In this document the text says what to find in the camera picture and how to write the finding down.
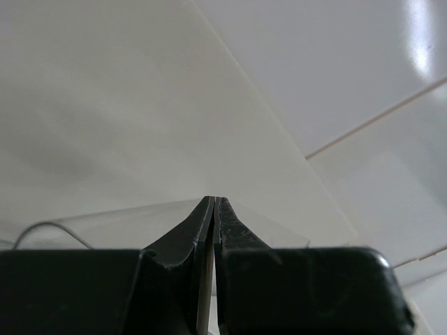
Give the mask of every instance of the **white tile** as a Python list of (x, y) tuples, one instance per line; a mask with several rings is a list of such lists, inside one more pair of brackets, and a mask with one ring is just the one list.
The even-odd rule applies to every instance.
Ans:
[(422, 260), (414, 260), (395, 270), (400, 285), (408, 286), (447, 271), (447, 251)]
[(3, 1), (0, 219), (227, 196), (356, 233), (192, 2)]
[(420, 334), (445, 334), (447, 274), (436, 276), (423, 286), (413, 297), (418, 314), (425, 321), (425, 326), (421, 325)]
[(310, 160), (394, 265), (447, 245), (447, 85)]
[(194, 1), (306, 156), (447, 75), (447, 1)]

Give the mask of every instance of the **white surface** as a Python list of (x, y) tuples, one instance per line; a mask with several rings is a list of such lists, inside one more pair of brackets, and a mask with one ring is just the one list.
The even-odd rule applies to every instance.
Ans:
[(447, 1), (194, 1), (304, 155), (447, 75)]
[(447, 86), (310, 162), (394, 265), (447, 244)]
[(445, 271), (447, 271), (447, 251), (442, 251), (396, 268), (395, 275), (402, 286), (408, 286)]
[(421, 334), (445, 334), (447, 274), (436, 276), (420, 288), (413, 289), (409, 296), (427, 324), (426, 332), (421, 332)]
[(7, 0), (0, 13), (4, 222), (219, 195), (316, 245), (355, 238), (192, 2)]

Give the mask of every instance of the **wire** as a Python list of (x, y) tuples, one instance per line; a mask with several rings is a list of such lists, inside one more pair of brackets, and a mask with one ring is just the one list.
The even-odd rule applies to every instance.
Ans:
[(82, 238), (80, 238), (76, 233), (74, 233), (74, 231), (72, 231), (71, 229), (68, 229), (67, 227), (65, 227), (64, 225), (61, 225), (60, 223), (56, 223), (56, 222), (51, 222), (51, 221), (44, 221), (44, 222), (38, 222), (38, 223), (34, 223), (33, 225), (30, 225), (28, 228), (26, 228), (25, 230), (23, 230), (19, 237), (15, 240), (14, 246), (13, 246), (13, 250), (17, 250), (19, 248), (19, 245), (23, 242), (23, 239), (33, 230), (43, 227), (45, 225), (49, 225), (52, 227), (56, 227), (59, 228), (60, 230), (63, 230), (64, 232), (66, 232), (67, 234), (69, 234), (70, 236), (72, 236), (72, 238), (74, 238), (76, 241), (78, 241), (79, 243), (81, 243), (83, 246), (85, 246), (88, 249), (93, 249), (93, 246), (91, 246), (90, 244), (88, 244), (86, 241), (84, 241)]

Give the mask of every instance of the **tile grout line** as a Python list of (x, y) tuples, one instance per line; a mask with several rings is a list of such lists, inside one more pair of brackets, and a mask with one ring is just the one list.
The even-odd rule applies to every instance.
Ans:
[(333, 140), (332, 142), (329, 142), (329, 143), (323, 145), (320, 149), (317, 149), (316, 151), (306, 155), (305, 158), (307, 160), (309, 160), (309, 159), (317, 156), (318, 154), (320, 154), (321, 152), (325, 151), (326, 149), (329, 149), (332, 146), (338, 144), (339, 142), (345, 140), (349, 136), (354, 135), (355, 133), (358, 133), (359, 131), (361, 131), (362, 129), (370, 126), (371, 124), (375, 123), (376, 121), (378, 121), (378, 120), (380, 120), (380, 119), (382, 119), (384, 117), (387, 117), (389, 114), (391, 114), (394, 111), (400, 109), (401, 107), (404, 107), (405, 105), (408, 105), (409, 103), (412, 103), (413, 101), (415, 101), (416, 99), (420, 98), (421, 96), (424, 96), (425, 94), (428, 94), (431, 91), (434, 91), (435, 89), (437, 89), (438, 87), (444, 85), (445, 83), (447, 83), (447, 76), (441, 78), (440, 80), (436, 81), (435, 83), (433, 83), (431, 85), (428, 85), (427, 87), (425, 87), (421, 91), (416, 92), (415, 94), (409, 96), (408, 98), (405, 98), (401, 102), (399, 102), (399, 103), (389, 107), (388, 109), (384, 110), (382, 113), (379, 113), (378, 115), (376, 115), (372, 119), (369, 119), (365, 123), (363, 123), (363, 124), (355, 127), (354, 129), (348, 131), (347, 133), (343, 134), (342, 136), (340, 136), (339, 138)]

